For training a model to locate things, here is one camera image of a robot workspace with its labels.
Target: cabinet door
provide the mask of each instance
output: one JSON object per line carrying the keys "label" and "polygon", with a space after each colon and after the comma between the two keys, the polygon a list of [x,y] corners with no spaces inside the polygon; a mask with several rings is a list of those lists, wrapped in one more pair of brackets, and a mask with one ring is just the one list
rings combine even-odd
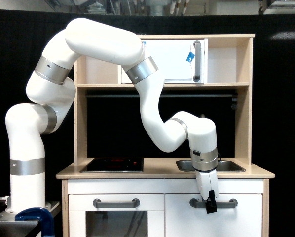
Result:
{"label": "cabinet door", "polygon": [[69,203],[70,237],[164,237],[163,194],[69,195]]}
{"label": "cabinet door", "polygon": [[165,195],[165,233],[167,237],[261,237],[261,194],[220,194],[217,201],[236,199],[235,209],[191,207],[191,199],[199,194]]}

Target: gray handle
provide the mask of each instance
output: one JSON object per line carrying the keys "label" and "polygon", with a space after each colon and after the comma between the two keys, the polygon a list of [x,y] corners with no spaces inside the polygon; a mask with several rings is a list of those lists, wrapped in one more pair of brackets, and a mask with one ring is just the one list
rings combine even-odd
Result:
{"label": "gray handle", "polygon": [[[206,208],[206,203],[204,201],[198,201],[197,199],[191,199],[189,202],[190,206],[194,208]],[[217,208],[219,209],[227,209],[227,208],[235,208],[237,206],[237,200],[231,199],[226,202],[217,202]]]}
{"label": "gray handle", "polygon": [[126,202],[101,202],[95,199],[93,205],[95,208],[136,208],[140,206],[140,201],[136,198]]}
{"label": "gray handle", "polygon": [[201,74],[201,43],[196,40],[193,46],[195,47],[195,75],[193,76],[193,80],[197,82],[200,81]]}

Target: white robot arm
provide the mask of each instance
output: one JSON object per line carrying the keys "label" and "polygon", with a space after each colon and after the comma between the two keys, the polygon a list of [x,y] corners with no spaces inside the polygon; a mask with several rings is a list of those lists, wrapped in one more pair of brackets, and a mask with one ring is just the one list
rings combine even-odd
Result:
{"label": "white robot arm", "polygon": [[132,32],[79,18],[55,35],[42,53],[26,88],[29,99],[37,104],[16,105],[7,112],[11,210],[45,206],[40,134],[57,130],[68,112],[75,87],[67,74],[81,55],[123,67],[140,95],[143,126],[159,149],[172,152],[189,139],[199,190],[214,206],[213,199],[219,195],[215,124],[187,112],[178,112],[164,123],[158,111],[164,77],[141,39]]}

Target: black cooktop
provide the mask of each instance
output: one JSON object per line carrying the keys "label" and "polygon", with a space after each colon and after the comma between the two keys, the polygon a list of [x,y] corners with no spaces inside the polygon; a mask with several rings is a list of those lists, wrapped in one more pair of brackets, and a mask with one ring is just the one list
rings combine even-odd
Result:
{"label": "black cooktop", "polygon": [[95,158],[81,173],[142,172],[143,158]]}

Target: sink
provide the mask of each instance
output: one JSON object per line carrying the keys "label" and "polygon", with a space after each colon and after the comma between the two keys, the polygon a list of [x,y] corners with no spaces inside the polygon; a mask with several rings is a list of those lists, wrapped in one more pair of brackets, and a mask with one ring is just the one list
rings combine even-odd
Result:
{"label": "sink", "polygon": [[[176,162],[179,170],[185,172],[194,172],[191,160],[179,160]],[[240,167],[232,161],[221,160],[217,166],[217,172],[245,172],[246,169]]]}

